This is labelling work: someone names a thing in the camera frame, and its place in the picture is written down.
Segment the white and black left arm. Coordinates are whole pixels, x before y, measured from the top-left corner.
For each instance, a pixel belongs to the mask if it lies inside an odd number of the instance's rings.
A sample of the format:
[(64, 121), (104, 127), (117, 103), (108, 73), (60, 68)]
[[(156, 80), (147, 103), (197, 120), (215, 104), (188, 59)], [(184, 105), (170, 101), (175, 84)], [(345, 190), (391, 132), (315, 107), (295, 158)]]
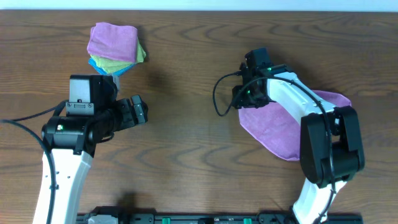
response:
[(65, 116), (53, 115), (42, 128), (49, 155), (43, 157), (34, 223), (75, 223), (96, 145), (148, 120), (148, 106), (139, 95), (121, 100), (71, 96), (65, 106)]

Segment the purple microfiber cloth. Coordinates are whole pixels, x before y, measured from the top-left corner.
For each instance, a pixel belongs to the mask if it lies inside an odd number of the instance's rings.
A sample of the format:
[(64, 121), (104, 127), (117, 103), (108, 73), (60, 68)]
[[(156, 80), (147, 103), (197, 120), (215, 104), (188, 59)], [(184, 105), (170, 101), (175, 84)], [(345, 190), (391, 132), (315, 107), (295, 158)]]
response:
[(280, 103), (238, 110), (240, 125), (266, 149), (286, 161), (300, 160), (300, 124)]

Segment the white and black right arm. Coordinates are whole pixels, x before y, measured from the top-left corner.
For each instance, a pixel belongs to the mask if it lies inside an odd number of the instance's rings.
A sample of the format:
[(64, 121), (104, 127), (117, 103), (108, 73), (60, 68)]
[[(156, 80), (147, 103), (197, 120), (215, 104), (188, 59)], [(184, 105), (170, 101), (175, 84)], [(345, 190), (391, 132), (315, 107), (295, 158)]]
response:
[(241, 126), (268, 150), (299, 161), (305, 181), (284, 223), (359, 223), (329, 209), (338, 192), (364, 168), (358, 114), (340, 94), (315, 93), (285, 64), (272, 63), (266, 49), (245, 55), (231, 107)]

